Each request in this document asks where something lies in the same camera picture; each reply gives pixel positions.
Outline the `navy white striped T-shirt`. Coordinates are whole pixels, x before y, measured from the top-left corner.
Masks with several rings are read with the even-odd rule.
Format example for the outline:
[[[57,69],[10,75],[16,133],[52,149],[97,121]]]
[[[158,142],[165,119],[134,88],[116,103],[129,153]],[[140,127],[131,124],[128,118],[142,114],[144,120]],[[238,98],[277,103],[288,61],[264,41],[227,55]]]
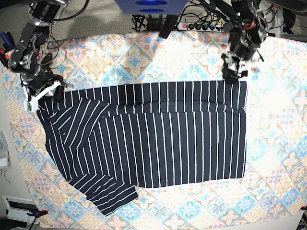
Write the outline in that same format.
[[[107,216],[137,187],[242,178],[247,92],[244,81],[127,84],[41,99],[37,115],[62,176]]]

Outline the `red black clamp upper left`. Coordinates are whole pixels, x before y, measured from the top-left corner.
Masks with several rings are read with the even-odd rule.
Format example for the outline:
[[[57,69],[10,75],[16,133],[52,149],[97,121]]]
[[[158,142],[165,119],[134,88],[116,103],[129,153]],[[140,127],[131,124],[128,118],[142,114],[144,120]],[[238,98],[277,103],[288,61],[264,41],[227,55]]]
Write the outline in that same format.
[[[0,49],[0,61],[4,67],[8,68],[9,55],[7,53],[14,50],[16,44],[10,32],[1,32],[0,37],[3,40],[3,48]]]

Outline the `white power strip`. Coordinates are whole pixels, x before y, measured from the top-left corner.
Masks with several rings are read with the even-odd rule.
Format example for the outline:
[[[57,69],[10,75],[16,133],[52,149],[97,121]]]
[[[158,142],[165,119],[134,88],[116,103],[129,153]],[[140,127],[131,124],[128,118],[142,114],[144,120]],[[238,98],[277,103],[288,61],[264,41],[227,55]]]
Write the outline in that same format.
[[[180,22],[176,29],[178,31],[200,31],[200,32],[222,32],[223,27],[226,25],[224,20],[213,20],[212,22],[204,23],[188,23]]]

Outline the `white device left edge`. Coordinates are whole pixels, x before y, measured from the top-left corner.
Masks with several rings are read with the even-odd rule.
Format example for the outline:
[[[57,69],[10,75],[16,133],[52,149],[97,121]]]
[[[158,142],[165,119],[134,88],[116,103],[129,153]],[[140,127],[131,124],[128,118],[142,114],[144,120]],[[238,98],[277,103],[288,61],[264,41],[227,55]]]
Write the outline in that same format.
[[[5,139],[4,133],[0,132],[0,169],[11,168],[11,161],[8,151],[8,144]]]

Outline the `white box lower left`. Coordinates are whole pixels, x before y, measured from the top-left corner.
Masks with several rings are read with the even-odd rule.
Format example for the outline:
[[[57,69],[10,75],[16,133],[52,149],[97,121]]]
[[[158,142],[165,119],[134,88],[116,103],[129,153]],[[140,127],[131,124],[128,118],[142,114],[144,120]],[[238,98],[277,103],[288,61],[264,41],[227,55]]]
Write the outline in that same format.
[[[27,223],[32,223],[34,217],[29,216],[30,209],[37,210],[37,207],[32,199],[16,198],[12,196],[2,196],[7,212],[7,218]]]

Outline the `blue black clamp lower left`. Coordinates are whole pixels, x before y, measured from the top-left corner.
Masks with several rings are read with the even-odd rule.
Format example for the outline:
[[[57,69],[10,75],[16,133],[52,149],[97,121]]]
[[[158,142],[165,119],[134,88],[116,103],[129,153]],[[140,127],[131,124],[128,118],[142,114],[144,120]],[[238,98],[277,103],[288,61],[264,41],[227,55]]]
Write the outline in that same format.
[[[48,211],[47,210],[29,209],[26,214],[30,217],[40,218],[41,216],[48,214]]]

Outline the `patterned tile tablecloth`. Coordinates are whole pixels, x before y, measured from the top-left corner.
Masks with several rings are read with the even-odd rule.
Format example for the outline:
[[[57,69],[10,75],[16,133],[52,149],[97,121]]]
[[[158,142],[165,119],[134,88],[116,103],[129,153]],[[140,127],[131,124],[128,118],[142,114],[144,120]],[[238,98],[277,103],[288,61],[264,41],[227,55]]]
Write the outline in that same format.
[[[228,34],[109,34],[65,42],[53,63],[71,90],[137,82],[219,80]],[[40,227],[89,230],[294,230],[307,203],[307,46],[267,38],[249,70],[246,173],[236,181],[138,189],[139,199],[104,217],[60,175],[45,133],[23,109],[19,77],[0,69],[0,128],[11,167],[0,197],[29,199]]]

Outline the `black center post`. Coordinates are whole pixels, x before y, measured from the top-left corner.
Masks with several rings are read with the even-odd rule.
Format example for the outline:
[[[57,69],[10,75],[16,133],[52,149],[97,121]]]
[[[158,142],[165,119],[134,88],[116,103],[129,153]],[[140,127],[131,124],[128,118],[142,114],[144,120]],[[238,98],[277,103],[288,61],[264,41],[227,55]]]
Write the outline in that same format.
[[[167,39],[170,35],[171,31],[174,29],[179,15],[167,15],[162,26],[162,29],[159,33],[159,37],[163,39]]]

